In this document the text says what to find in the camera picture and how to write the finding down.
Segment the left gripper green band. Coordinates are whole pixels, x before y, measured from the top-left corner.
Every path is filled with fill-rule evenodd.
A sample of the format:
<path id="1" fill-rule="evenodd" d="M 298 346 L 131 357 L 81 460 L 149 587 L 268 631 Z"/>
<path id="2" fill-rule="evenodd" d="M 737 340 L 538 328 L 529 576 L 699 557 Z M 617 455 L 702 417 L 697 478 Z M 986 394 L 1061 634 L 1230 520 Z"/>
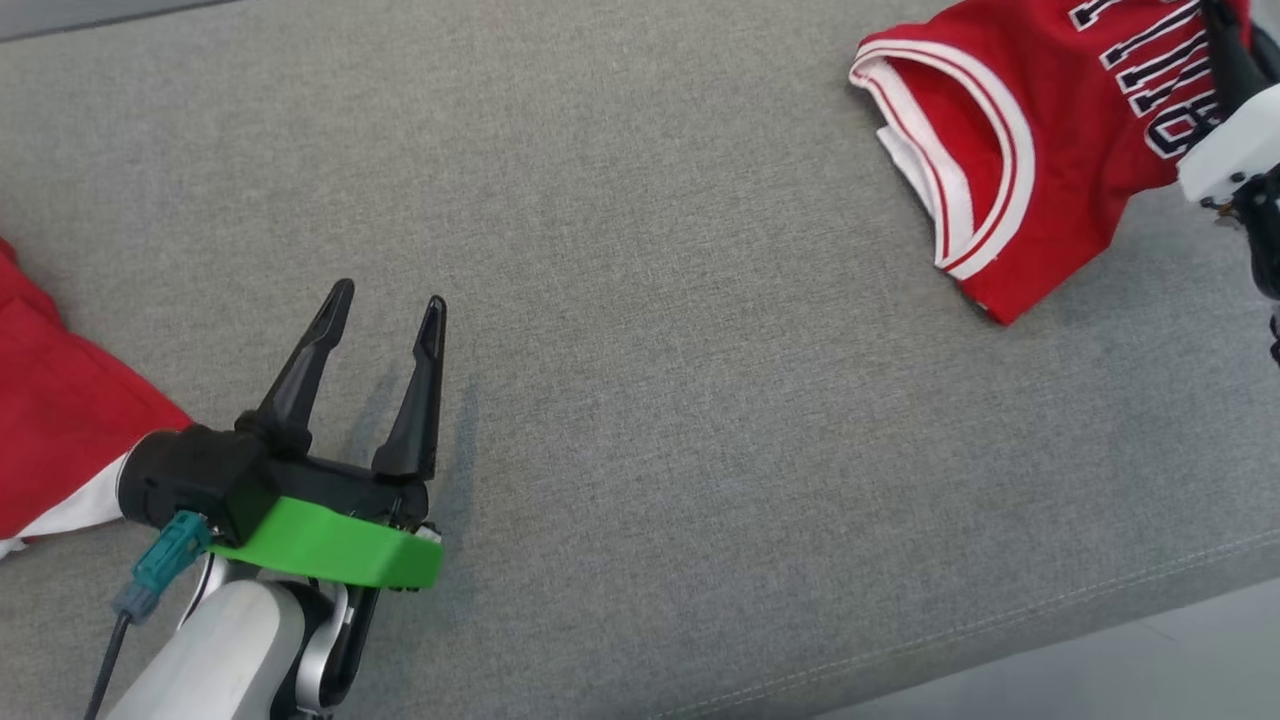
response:
<path id="1" fill-rule="evenodd" d="M 413 372 L 372 470 L 303 457 L 310 419 L 330 352 L 340 343 L 355 282 L 334 283 L 256 409 L 234 430 L 261 439 L 274 455 L 268 477 L 280 496 L 241 546 L 215 542 L 214 556 L 294 577 L 379 589 L 435 584 L 445 557 L 429 527 L 428 480 L 440 429 L 447 313 L 433 295 L 413 342 Z"/>

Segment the red shorts white trim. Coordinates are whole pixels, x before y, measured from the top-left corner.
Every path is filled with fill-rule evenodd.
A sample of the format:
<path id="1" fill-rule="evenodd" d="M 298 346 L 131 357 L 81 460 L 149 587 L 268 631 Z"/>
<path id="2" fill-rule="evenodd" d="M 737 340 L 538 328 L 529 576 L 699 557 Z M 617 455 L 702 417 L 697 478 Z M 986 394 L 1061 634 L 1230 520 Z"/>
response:
<path id="1" fill-rule="evenodd" d="M 189 416 L 111 354 L 69 331 L 0 238 L 0 560 L 29 541 L 122 518 L 129 451 Z"/>

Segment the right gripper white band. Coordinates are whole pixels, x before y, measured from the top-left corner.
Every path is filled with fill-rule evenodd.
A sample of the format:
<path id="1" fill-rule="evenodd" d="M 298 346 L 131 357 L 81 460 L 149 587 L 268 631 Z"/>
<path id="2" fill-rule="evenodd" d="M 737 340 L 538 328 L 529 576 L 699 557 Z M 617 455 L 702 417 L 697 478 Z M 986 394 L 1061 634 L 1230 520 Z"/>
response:
<path id="1" fill-rule="evenodd" d="M 1251 0 L 1198 0 L 1210 74 L 1226 119 L 1178 163 L 1187 201 L 1226 202 L 1247 181 L 1280 165 L 1280 85 L 1274 41 L 1251 19 Z"/>

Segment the red basketball jersey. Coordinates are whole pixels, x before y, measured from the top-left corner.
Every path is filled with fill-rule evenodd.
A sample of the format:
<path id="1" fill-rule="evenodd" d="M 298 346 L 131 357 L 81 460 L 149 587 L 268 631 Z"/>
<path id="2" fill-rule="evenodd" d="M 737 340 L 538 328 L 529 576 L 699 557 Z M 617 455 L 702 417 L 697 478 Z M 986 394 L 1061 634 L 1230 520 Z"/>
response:
<path id="1" fill-rule="evenodd" d="M 960 0 L 868 35 L 849 79 L 934 265 L 1000 325 L 1101 255 L 1221 114 L 1201 0 Z"/>

